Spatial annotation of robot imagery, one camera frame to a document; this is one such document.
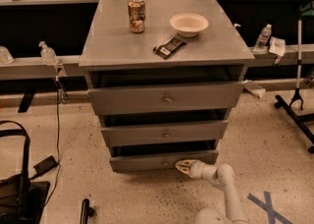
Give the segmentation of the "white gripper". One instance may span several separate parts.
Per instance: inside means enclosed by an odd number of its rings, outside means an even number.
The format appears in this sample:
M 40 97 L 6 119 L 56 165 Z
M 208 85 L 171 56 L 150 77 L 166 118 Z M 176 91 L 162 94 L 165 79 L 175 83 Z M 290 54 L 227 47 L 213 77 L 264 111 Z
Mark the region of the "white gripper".
M 176 169 L 193 179 L 211 181 L 216 174 L 217 168 L 202 161 L 194 159 L 180 160 L 176 163 Z

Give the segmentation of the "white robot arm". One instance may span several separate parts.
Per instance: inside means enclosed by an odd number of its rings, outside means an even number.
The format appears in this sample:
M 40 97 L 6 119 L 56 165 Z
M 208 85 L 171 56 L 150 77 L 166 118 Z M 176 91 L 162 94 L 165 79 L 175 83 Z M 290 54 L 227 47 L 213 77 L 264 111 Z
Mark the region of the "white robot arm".
M 192 179 L 209 182 L 224 194 L 226 214 L 204 208 L 196 214 L 194 224 L 249 224 L 236 188 L 235 170 L 231 165 L 222 164 L 216 167 L 200 160 L 186 159 L 178 161 L 176 168 Z

